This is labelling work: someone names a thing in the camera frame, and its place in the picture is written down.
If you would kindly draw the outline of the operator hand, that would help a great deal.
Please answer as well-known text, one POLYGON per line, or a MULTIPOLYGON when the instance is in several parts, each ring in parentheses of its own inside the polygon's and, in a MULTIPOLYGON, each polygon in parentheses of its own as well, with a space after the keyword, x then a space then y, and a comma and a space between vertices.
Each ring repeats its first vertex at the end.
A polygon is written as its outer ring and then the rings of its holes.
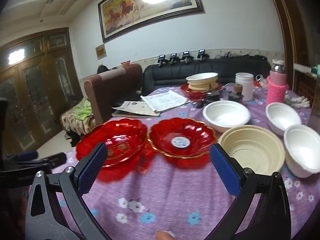
POLYGON ((172 235, 165 231, 157 231, 155 234, 155 240, 175 240, 172 235))

